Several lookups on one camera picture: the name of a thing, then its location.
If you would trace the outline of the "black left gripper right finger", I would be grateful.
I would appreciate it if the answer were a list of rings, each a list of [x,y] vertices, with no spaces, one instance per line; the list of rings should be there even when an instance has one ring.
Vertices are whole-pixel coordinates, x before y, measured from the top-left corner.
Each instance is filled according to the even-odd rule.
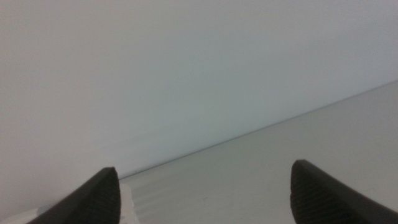
[[[397,212],[306,160],[294,162],[290,191],[290,207],[296,223],[397,224]]]

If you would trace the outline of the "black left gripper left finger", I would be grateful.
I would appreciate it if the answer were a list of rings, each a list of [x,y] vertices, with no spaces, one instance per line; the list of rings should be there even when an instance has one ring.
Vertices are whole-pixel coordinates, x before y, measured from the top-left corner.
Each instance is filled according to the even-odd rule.
[[[118,224],[121,190],[114,167],[105,167],[29,224]]]

